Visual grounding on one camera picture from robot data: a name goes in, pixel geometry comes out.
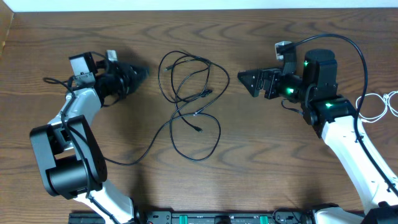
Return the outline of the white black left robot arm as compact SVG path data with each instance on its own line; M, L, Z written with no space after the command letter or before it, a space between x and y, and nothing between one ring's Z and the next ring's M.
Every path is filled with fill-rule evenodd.
M51 196L84 203L105 223L147 223L132 198L108 180L107 160L91 124L107 96L124 99L149 71L119 61L114 50L107 50L100 61L94 55L85 52L69 58L73 75L61 83L67 90L65 104L56 117L29 134L40 176Z

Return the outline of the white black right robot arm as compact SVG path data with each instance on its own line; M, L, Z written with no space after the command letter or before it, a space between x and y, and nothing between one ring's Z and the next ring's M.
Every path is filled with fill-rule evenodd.
M238 80L253 97L264 90L267 99L283 96L301 104L303 119L338 157L364 209L360 216L337 205L321 205L303 215L301 223L397 223L397 195L393 192L397 176L355 120L354 106L337 94L334 53L309 50L301 77L295 74L295 51L282 57L283 67L239 72Z

